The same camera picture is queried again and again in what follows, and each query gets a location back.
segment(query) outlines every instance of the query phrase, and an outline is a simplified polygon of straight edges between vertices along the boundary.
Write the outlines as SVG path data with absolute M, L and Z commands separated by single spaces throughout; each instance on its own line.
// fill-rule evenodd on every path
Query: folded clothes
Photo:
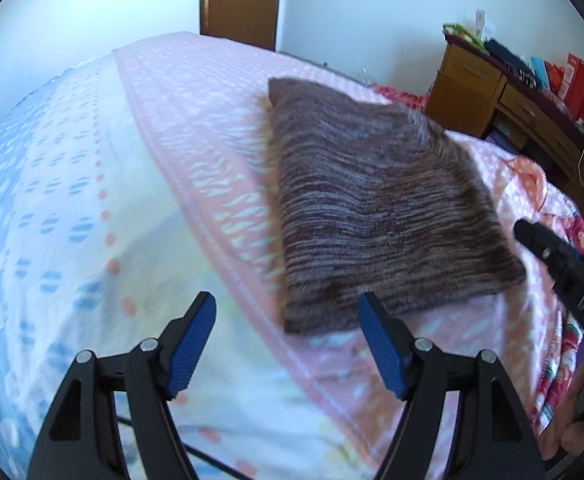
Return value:
M 517 56 L 512 54 L 507 47 L 503 46 L 496 40 L 485 42 L 485 47 L 490 53 L 490 56 L 495 57 L 501 61 L 510 72 L 521 81 L 524 85 L 531 89 L 541 88 L 541 80 L 534 74 L 530 67 L 521 61 Z
M 423 114 L 270 80 L 289 333 L 356 328 L 373 291 L 398 316 L 522 283 L 472 158 Z

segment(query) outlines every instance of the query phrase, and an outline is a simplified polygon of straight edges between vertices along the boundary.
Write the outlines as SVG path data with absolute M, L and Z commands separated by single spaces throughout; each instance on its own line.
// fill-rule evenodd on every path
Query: blue gripper pad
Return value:
M 170 359 L 170 377 L 165 386 L 165 392 L 170 399 L 185 390 L 201 357 L 203 348 L 216 320 L 216 301 L 214 296 L 207 292 L 199 293 L 190 308 L 196 308 L 199 298 L 202 303 L 194 314 L 181 340 L 177 344 Z
M 372 357 L 386 388 L 394 392 L 398 399 L 405 400 L 408 394 L 408 385 L 405 382 L 403 369 L 404 366 L 409 366 L 410 363 L 404 362 L 404 359 L 394 347 L 392 340 L 383 327 L 383 323 L 372 306 L 368 294 L 362 294 L 358 298 L 357 311 L 358 323 L 361 326 L 361 330 L 363 330 L 368 346 L 370 346 Z

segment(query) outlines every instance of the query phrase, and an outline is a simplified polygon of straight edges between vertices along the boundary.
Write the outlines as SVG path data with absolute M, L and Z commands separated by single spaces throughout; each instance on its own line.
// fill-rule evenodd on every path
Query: pink bedsheet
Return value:
M 307 397 L 363 457 L 379 464 L 402 406 L 384 388 L 360 332 L 300 338 L 281 329 L 283 266 L 267 80 L 296 76 L 358 100 L 386 101 L 358 83 L 291 57 L 188 33 L 139 41 L 115 51 L 115 59 L 150 154 L 244 314 Z M 542 413 L 548 393 L 556 402 L 574 369 L 581 334 L 572 324 L 574 337 L 564 337 L 570 323 L 552 281 L 511 232 L 518 218 L 527 218 L 567 237 L 578 213 L 533 162 L 471 137 L 450 135 L 474 157 L 528 279 L 496 297 L 451 304 L 406 321 L 415 334 L 446 351 L 474 355 L 483 348 L 495 350 L 538 431 L 547 423 Z M 551 409 L 546 406 L 546 418 Z M 432 478 L 444 466 L 453 415 L 450 403 Z

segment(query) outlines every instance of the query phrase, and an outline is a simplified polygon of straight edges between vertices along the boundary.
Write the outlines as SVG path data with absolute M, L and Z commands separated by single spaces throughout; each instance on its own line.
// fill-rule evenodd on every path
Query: black cable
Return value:
M 124 426 L 134 428 L 134 425 L 132 424 L 132 421 L 129 418 L 117 415 L 117 421 L 123 424 Z M 217 469 L 219 469 L 219 471 L 223 471 L 224 473 L 233 476 L 237 480 L 252 480 L 252 478 L 250 478 L 249 476 L 244 475 L 240 471 L 231 468 L 229 465 L 226 465 L 223 462 L 219 462 L 219 460 L 217 460 L 216 458 L 212 458 L 210 455 L 206 455 L 205 453 L 199 451 L 198 449 L 188 446 L 185 442 L 182 442 L 181 444 L 185 448 L 185 451 L 187 451 L 191 455 L 194 455 L 197 458 L 200 458 L 204 462 L 209 463 L 212 467 L 216 467 Z

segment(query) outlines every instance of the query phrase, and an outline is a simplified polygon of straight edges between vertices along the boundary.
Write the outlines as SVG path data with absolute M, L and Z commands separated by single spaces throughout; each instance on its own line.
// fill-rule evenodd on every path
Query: wooden door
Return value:
M 278 0 L 203 0 L 201 33 L 274 50 Z

